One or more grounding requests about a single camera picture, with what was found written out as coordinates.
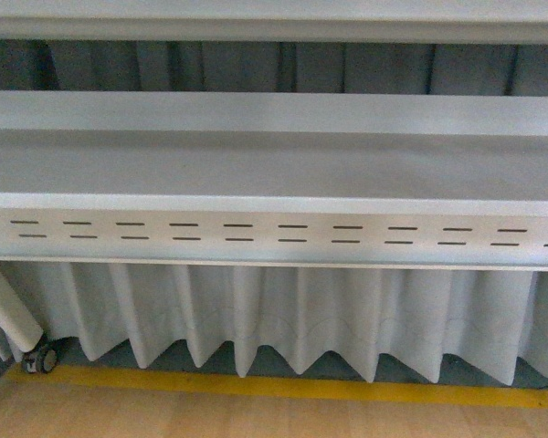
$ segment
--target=yellow floor stripe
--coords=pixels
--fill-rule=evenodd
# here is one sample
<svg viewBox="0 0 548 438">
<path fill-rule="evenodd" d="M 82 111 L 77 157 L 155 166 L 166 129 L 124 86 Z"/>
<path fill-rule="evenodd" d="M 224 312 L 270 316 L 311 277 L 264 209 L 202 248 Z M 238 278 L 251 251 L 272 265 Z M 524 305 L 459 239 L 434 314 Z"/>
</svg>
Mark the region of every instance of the yellow floor stripe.
<svg viewBox="0 0 548 438">
<path fill-rule="evenodd" d="M 449 403 L 518 408 L 548 408 L 548 391 L 510 388 L 315 381 L 58 365 L 50 374 L 25 374 L 15 364 L 5 375 L 11 381 L 67 383 L 89 387 L 150 391 L 209 392 L 305 399 L 376 402 Z"/>
</svg>

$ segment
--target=wooden floor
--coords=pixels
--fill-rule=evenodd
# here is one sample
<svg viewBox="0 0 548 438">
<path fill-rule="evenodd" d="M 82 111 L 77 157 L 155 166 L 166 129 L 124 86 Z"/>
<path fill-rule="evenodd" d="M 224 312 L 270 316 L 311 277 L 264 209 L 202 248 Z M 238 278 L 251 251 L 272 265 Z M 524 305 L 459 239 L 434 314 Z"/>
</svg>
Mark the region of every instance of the wooden floor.
<svg viewBox="0 0 548 438">
<path fill-rule="evenodd" d="M 0 381 L 5 437 L 548 437 L 548 409 Z"/>
</svg>

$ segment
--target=floor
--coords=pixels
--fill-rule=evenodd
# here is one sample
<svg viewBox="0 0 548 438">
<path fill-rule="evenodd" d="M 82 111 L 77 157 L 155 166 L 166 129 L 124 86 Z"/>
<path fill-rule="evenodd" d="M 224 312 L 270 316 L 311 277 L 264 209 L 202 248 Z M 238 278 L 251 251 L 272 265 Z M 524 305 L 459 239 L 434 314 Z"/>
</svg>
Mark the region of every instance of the floor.
<svg viewBox="0 0 548 438">
<path fill-rule="evenodd" d="M 548 438 L 548 409 L 150 391 L 40 378 L 1 379 L 0 437 L 10 436 Z"/>
<path fill-rule="evenodd" d="M 262 347 L 249 374 L 268 377 L 239 379 L 230 342 L 201 369 L 185 342 L 148 370 L 127 342 L 95 362 L 76 339 L 58 351 L 46 376 L 0 361 L 0 437 L 548 437 L 548 380 L 524 361 L 515 388 L 500 388 L 454 356 L 427 385 L 383 355 L 370 385 L 334 353 L 297 376 Z"/>
</svg>

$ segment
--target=white curtain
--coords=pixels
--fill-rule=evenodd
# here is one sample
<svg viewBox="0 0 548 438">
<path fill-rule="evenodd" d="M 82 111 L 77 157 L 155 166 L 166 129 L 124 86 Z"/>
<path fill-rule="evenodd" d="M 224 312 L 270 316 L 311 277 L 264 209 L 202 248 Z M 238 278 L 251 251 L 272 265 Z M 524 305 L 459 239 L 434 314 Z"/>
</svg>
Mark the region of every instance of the white curtain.
<svg viewBox="0 0 548 438">
<path fill-rule="evenodd" d="M 548 377 L 548 273 L 105 264 L 0 265 L 52 339 L 90 360 L 130 340 L 146 368 L 178 339 L 201 366 L 226 340 L 240 376 L 258 346 L 298 373 L 325 351 L 373 381 L 389 353 L 436 382 L 445 353 L 505 384 L 518 356 Z M 4 356 L 12 348 L 0 333 Z"/>
</svg>

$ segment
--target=wheel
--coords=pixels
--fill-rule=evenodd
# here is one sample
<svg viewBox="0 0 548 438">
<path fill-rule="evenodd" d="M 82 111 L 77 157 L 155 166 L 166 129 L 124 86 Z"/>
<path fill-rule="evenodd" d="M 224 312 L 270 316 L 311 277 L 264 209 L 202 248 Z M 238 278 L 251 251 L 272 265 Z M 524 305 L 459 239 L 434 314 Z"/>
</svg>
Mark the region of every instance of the wheel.
<svg viewBox="0 0 548 438">
<path fill-rule="evenodd" d="M 49 342 L 39 342 L 32 351 L 25 353 L 22 359 L 22 370 L 28 374 L 48 374 L 57 365 L 57 352 Z"/>
<path fill-rule="evenodd" d="M 37 356 L 37 372 L 49 374 L 57 365 L 57 352 L 49 345 L 41 349 Z"/>
</svg>

